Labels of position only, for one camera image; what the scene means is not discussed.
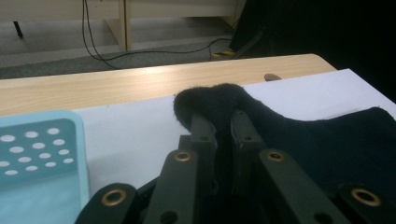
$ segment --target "gray floor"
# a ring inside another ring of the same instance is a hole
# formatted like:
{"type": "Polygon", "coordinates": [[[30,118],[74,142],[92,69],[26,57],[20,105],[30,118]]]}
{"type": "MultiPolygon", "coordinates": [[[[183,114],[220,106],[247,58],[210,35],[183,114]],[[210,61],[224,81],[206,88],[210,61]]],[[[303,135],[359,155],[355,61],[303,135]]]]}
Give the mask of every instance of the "gray floor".
{"type": "MultiPolygon", "coordinates": [[[[81,24],[81,21],[20,21],[23,38],[19,38],[12,22],[0,22],[0,68],[89,56],[82,40],[81,24]]],[[[132,50],[231,38],[229,26],[220,18],[133,19],[131,26],[132,50]]],[[[124,52],[105,21],[91,21],[91,28],[101,54],[124,52]]],[[[88,29],[85,36],[89,42],[88,29]]]]}

